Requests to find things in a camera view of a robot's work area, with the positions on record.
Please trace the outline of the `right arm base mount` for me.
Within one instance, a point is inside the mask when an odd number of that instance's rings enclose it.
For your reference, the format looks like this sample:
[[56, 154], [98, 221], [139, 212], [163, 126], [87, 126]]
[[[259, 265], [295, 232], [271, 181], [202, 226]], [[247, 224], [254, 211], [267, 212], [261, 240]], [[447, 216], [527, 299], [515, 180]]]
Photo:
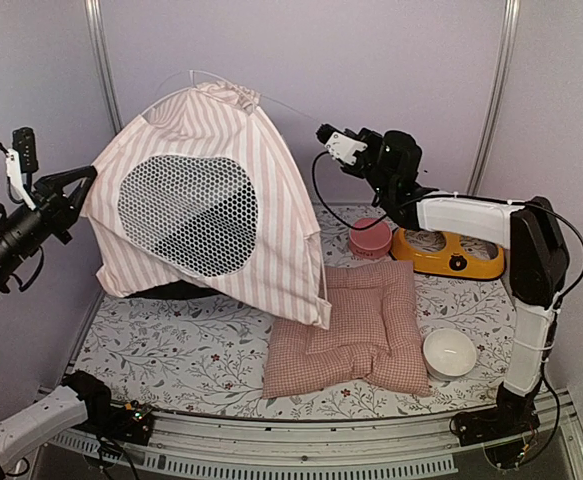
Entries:
[[539, 426], [540, 420], [533, 410], [516, 416], [512, 411], [500, 407], [461, 411], [449, 422], [449, 430], [459, 439], [461, 446], [501, 440], [532, 432]]

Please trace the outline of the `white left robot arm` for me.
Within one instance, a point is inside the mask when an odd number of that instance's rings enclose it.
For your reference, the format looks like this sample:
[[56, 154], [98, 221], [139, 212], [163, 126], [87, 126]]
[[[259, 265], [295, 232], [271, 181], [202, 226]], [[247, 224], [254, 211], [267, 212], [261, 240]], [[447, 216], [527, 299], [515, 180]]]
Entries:
[[[62, 243], [71, 239], [86, 195], [97, 172], [88, 166], [35, 180], [38, 169], [34, 132], [29, 127], [12, 134], [11, 147], [0, 142], [8, 193], [18, 207], [8, 213], [0, 203], [0, 297], [8, 294], [9, 280], [25, 259], [44, 255], [42, 245], [51, 236]], [[119, 426], [119, 412], [109, 404], [110, 391], [84, 372], [66, 377], [40, 402], [0, 422], [0, 479], [11, 475], [29, 451], [58, 433], [86, 422], [99, 434]]]

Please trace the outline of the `white tent pole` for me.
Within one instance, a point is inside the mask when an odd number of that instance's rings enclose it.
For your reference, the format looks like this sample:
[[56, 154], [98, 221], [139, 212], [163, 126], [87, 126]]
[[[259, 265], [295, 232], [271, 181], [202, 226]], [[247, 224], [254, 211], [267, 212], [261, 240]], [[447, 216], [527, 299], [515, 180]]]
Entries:
[[320, 229], [291, 152], [255, 91], [218, 79], [143, 112], [155, 147], [127, 175], [137, 242], [182, 273], [273, 315], [328, 319]]

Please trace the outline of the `pink gingham cushion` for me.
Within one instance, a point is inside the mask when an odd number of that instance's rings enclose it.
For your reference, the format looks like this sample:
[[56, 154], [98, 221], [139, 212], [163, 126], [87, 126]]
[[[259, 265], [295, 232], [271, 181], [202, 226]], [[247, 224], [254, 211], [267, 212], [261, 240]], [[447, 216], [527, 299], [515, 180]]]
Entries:
[[285, 319], [273, 324], [263, 397], [309, 394], [352, 380], [428, 396], [412, 264], [329, 267], [326, 282], [329, 328]]

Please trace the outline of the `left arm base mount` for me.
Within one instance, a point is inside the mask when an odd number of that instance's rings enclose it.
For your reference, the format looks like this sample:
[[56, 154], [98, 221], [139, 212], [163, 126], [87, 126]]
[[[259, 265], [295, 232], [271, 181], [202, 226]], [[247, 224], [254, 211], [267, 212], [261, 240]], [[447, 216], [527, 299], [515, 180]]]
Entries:
[[122, 406], [104, 403], [87, 405], [87, 420], [74, 429], [105, 439], [147, 446], [153, 432], [153, 406], [131, 401]]

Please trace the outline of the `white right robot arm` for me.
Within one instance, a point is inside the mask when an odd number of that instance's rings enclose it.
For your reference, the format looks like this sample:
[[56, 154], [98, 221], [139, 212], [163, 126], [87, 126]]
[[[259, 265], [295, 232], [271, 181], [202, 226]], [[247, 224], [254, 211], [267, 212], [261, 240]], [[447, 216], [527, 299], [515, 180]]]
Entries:
[[368, 182], [375, 205], [397, 226], [460, 234], [508, 251], [516, 329], [498, 391], [503, 402], [487, 422], [495, 435], [510, 435], [525, 422], [526, 406], [537, 393], [566, 294], [570, 258], [550, 202], [479, 199], [423, 187], [417, 182], [422, 150], [411, 135], [397, 130], [335, 132], [326, 148], [343, 172]]

